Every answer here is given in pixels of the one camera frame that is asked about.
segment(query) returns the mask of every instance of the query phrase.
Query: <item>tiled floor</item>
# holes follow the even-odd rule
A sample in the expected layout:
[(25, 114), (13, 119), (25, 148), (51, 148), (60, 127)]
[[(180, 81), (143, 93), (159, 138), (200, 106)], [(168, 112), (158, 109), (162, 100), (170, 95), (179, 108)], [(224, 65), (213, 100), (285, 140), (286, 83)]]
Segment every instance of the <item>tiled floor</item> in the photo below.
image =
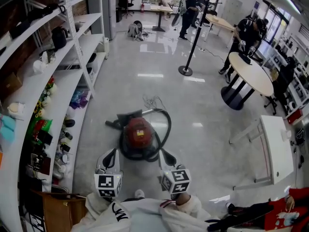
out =
[[(134, 20), (140, 20), (149, 33), (143, 42), (133, 41), (125, 32), (117, 33), (110, 42), (110, 55), (104, 61), (95, 85), (96, 97), (90, 101), (79, 142), (75, 164), (73, 191), (88, 194), (94, 190), (94, 171), (97, 158), (118, 146), (119, 132), (105, 126), (106, 120), (116, 119), (117, 113), (128, 113), (144, 107), (143, 95), (159, 96), (170, 114), (172, 128), (164, 146), (178, 156), (190, 170), (190, 193), (197, 195), (206, 210), (222, 215), (229, 200), (238, 205), (265, 202), (269, 198), (283, 197), (288, 187), (303, 186), (303, 172), (295, 173), (276, 184), (256, 189), (233, 191), (235, 185), (252, 183), (267, 174), (261, 140), (249, 143), (247, 139), (231, 146), (228, 139), (246, 128), (260, 115), (271, 115), (264, 109), (265, 98), (254, 93), (241, 111), (230, 109), (222, 100), (220, 90), (226, 86), (218, 71), (223, 66), (231, 34), (224, 30), (216, 36), (217, 28), (208, 37), (207, 49), (195, 49), (190, 67), (194, 74), (187, 78), (179, 74), (178, 67), (185, 65), (192, 47), (190, 42), (178, 40), (170, 21), (162, 21), (165, 33), (153, 32), (157, 23), (153, 13), (135, 13), (123, 19), (118, 31), (127, 30)], [(193, 42), (196, 30), (190, 28), (188, 39)], [(147, 119), (159, 135), (167, 129), (161, 115)], [(122, 159), (124, 184), (120, 199), (143, 189), (147, 197), (164, 198), (157, 180), (158, 163), (132, 162)]]

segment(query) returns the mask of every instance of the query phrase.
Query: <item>black kettle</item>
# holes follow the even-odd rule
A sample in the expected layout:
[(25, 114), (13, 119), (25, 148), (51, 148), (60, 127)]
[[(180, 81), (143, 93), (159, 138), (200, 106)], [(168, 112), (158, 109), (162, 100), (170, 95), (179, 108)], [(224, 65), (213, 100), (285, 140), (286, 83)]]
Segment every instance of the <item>black kettle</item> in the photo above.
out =
[(62, 27), (56, 27), (52, 30), (52, 39), (55, 49), (61, 49), (67, 44), (68, 31)]

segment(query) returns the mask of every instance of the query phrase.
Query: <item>pole base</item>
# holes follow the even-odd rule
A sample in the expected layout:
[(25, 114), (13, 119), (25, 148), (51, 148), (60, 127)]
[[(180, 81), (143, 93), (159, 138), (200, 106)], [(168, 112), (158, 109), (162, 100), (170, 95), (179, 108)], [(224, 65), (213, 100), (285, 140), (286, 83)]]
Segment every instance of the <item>pole base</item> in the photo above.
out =
[(153, 31), (165, 32), (165, 30), (158, 26), (153, 26)]
[(191, 76), (193, 74), (193, 71), (191, 68), (188, 68), (187, 71), (185, 71), (185, 66), (182, 65), (178, 68), (178, 71), (181, 75), (185, 75), (185, 76)]
[[(228, 98), (234, 93), (235, 89), (231, 88), (230, 91), (228, 91), (227, 94), (225, 94), (225, 90), (227, 89), (227, 87), (223, 87), (221, 89), (221, 97), (223, 99), (223, 101), (226, 103), (226, 101), (228, 100)], [(227, 104), (230, 108), (234, 109), (234, 110), (241, 110), (243, 108), (243, 105), (239, 105), (240, 101), (242, 100), (242, 97), (240, 94), (237, 94), (236, 97), (231, 101), (230, 104)]]

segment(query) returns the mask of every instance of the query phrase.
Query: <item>white table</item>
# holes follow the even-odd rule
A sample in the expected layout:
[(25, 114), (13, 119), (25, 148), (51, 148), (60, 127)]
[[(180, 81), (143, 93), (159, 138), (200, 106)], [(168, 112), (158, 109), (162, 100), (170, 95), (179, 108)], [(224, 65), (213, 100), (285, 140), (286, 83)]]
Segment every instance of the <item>white table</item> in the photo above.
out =
[(284, 141), (281, 134), (282, 131), (286, 131), (282, 117), (262, 115), (244, 131), (231, 138), (229, 143), (234, 144), (239, 139), (249, 134), (252, 130), (256, 129), (259, 125), (262, 125), (262, 131), (253, 138), (250, 138), (249, 141), (252, 142), (261, 136), (265, 136), (270, 165), (270, 175), (265, 178), (254, 180), (255, 184), (233, 187), (233, 190), (250, 189), (272, 184), (274, 185), (294, 171), (290, 140), (286, 139)]
[[(225, 21), (224, 19), (220, 18), (220, 17), (216, 17), (214, 15), (211, 15), (211, 14), (206, 14), (206, 19), (209, 20), (209, 30), (207, 30), (205, 32), (205, 38), (204, 38), (204, 43), (203, 43), (203, 46), (202, 46), (202, 49), (205, 49), (205, 42), (208, 38), (208, 35), (209, 35), (209, 32), (212, 28), (213, 25), (216, 25), (216, 26), (219, 26), (219, 31), (217, 33), (217, 35), (219, 35), (220, 31), (222, 28), (228, 30), (228, 31), (234, 31), (235, 27), (232, 26), (231, 24), (229, 24), (227, 21)], [(232, 34), (232, 37), (231, 39), (229, 40), (228, 44), (226, 45), (226, 47), (228, 47), (230, 45), (230, 42), (231, 40), (233, 40), (233, 34)]]
[(159, 12), (159, 21), (158, 26), (153, 26), (153, 31), (165, 32), (163, 28), (161, 28), (161, 18), (163, 12), (170, 12), (173, 13), (173, 10), (167, 6), (158, 6), (158, 5), (151, 5), (150, 10), (158, 11)]
[[(264, 96), (271, 96), (274, 93), (274, 87), (270, 78), (254, 60), (251, 59), (251, 64), (247, 64), (241, 59), (238, 52), (230, 53), (228, 58), (237, 74), (229, 86), (221, 89), (221, 96), (230, 108), (234, 110), (242, 109), (245, 101), (254, 91)], [(236, 89), (233, 89), (233, 85), (239, 77), (241, 77), (243, 81)], [(242, 98), (239, 92), (246, 84), (251, 87), (251, 90)]]

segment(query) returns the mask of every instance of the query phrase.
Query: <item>white jacket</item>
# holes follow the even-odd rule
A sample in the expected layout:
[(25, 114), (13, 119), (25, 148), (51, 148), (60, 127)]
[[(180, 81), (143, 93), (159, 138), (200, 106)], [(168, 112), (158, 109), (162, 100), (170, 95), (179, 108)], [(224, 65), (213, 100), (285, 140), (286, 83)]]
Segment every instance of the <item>white jacket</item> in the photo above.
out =
[(120, 203), (108, 203), (96, 193), (91, 193), (86, 199), (86, 216), (72, 228), (72, 232), (129, 232), (132, 218), (130, 210), (138, 207), (145, 212), (162, 216), (172, 232), (205, 232), (209, 226), (205, 220), (212, 219), (210, 214), (202, 209), (200, 200), (191, 199), (180, 206), (174, 201), (159, 201), (142, 199)]

